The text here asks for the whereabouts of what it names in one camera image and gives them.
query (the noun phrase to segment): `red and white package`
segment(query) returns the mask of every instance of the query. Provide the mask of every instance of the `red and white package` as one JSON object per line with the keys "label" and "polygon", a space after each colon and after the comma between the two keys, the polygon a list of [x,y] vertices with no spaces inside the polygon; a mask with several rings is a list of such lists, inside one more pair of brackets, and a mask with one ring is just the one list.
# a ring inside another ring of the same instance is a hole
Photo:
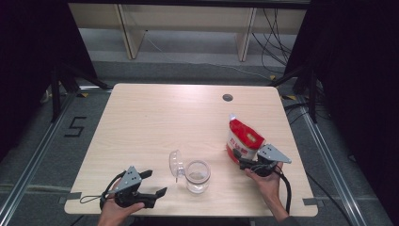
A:
{"label": "red and white package", "polygon": [[255,130],[249,126],[243,124],[231,114],[230,118],[230,130],[229,137],[227,140],[227,153],[229,157],[235,163],[239,164],[237,158],[235,158],[233,149],[237,149],[241,153],[241,157],[246,159],[253,159],[258,149],[264,143],[264,138],[259,135]]}

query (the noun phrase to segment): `aluminum rail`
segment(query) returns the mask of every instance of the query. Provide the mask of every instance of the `aluminum rail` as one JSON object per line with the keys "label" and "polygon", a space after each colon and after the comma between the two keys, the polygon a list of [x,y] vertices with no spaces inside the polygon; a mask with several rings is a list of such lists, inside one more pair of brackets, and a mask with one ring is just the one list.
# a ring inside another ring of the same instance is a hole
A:
{"label": "aluminum rail", "polygon": [[31,159],[29,160],[29,163],[26,165],[23,174],[21,175],[15,186],[12,188],[11,192],[8,194],[6,201],[2,204],[0,209],[1,226],[8,225],[9,221],[11,220],[11,217],[17,209],[21,199],[23,198],[29,183],[35,175],[41,163],[41,160],[45,156],[50,144],[54,139],[56,130],[58,129],[65,116],[66,109],[68,109],[68,107],[73,102],[74,96],[75,93],[67,94],[67,97],[61,107],[60,115],[54,122],[51,122],[38,148],[33,153]]}
{"label": "aluminum rail", "polygon": [[[301,104],[306,103],[303,96],[298,96],[298,101]],[[309,114],[306,114],[307,111],[305,107],[301,107],[301,111],[304,114],[306,124],[308,124],[308,127],[311,131],[311,135],[313,136],[317,148],[320,151],[320,154],[322,155],[322,158],[326,164],[332,182],[334,183],[338,191],[338,194],[340,195],[343,201],[343,206],[345,207],[348,213],[349,219],[351,220],[353,225],[359,225],[359,226],[367,225],[366,219],[360,211],[358,202],[355,200],[348,184],[346,183],[345,179],[343,178],[343,175],[340,172],[339,167],[335,163],[334,157],[329,151],[329,148],[323,138],[322,133],[319,130],[319,127],[317,126],[316,123],[313,123],[313,120],[311,119]]]}

